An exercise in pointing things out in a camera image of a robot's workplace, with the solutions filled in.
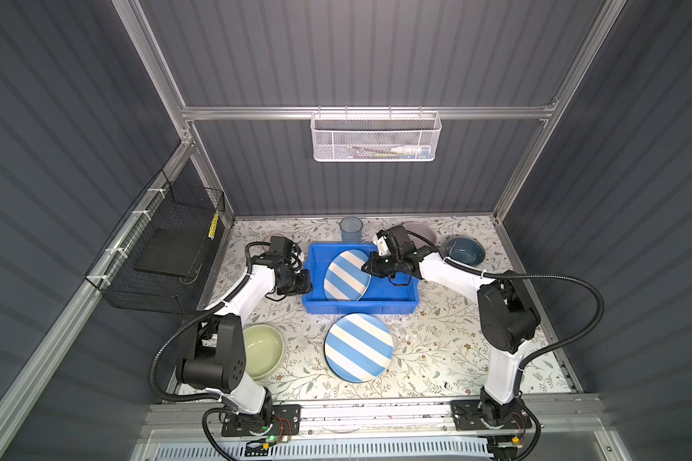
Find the clear plastic cup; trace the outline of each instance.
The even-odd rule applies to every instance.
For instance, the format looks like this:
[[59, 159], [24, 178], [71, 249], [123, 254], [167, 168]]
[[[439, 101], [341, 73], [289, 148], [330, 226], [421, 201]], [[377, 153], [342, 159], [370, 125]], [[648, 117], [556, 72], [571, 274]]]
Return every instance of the clear plastic cup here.
[[361, 230], [364, 225], [356, 216], [347, 216], [341, 219], [341, 242], [344, 244], [360, 244]]

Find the blue plastic tray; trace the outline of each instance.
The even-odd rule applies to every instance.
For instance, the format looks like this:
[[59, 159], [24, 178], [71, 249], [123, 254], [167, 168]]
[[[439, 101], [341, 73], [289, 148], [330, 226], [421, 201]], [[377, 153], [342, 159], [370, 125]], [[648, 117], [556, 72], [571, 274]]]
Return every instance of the blue plastic tray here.
[[[325, 297], [323, 280], [328, 266], [336, 256], [350, 249], [369, 255], [377, 251], [372, 244], [311, 244], [304, 268], [310, 271], [313, 290], [303, 296], [308, 313], [413, 313], [418, 306], [418, 280], [407, 286], [394, 286], [388, 279], [372, 277], [369, 288], [359, 301], [331, 301]], [[408, 275], [398, 274], [395, 283], [407, 283]]]

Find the blue and white striped plate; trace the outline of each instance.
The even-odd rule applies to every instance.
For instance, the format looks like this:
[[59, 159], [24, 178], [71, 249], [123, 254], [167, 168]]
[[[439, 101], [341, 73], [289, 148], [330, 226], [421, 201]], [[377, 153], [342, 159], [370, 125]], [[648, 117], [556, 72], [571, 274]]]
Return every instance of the blue and white striped plate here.
[[347, 250], [328, 266], [323, 281], [325, 297], [331, 301], [359, 301], [367, 292], [372, 276], [361, 271], [369, 257], [359, 250]]
[[395, 347], [389, 329], [366, 313], [350, 313], [325, 337], [325, 359], [339, 378], [364, 383], [384, 373]]

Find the white wire basket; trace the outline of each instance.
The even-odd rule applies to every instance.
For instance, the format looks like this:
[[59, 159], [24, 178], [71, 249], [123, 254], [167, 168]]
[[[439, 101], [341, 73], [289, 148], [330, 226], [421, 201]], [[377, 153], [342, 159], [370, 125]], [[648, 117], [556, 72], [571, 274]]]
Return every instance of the white wire basket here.
[[317, 161], [432, 161], [441, 119], [437, 112], [342, 109], [314, 112]]

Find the black mounting plate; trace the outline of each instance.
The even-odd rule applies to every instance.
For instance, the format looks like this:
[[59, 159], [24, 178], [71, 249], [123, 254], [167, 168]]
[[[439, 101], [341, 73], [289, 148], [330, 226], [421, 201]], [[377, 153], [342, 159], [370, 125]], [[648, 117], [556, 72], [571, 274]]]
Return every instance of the black mounting plate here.
[[[485, 426], [485, 423], [482, 421], [482, 410], [480, 410], [479, 405], [480, 401], [477, 399], [451, 401], [451, 415], [457, 431], [486, 431], [492, 429]], [[528, 415], [522, 415], [522, 419], [518, 420], [518, 423], [521, 427], [525, 424], [528, 429], [533, 426], [533, 421]], [[510, 420], [505, 426], [495, 429], [518, 429], [518, 426], [515, 425], [513, 420]]]
[[[272, 419], [271, 428], [267, 431], [266, 435], [279, 435], [280, 429], [283, 430], [284, 435], [297, 435], [299, 433], [299, 421], [300, 421], [300, 405], [274, 405], [272, 408], [274, 413]], [[221, 429], [222, 437], [251, 437], [252, 434], [246, 430], [241, 424], [238, 415], [225, 414], [221, 415], [223, 419], [223, 428]], [[282, 428], [282, 423], [277, 419], [282, 418], [290, 422], [290, 427], [285, 423], [285, 427]]]

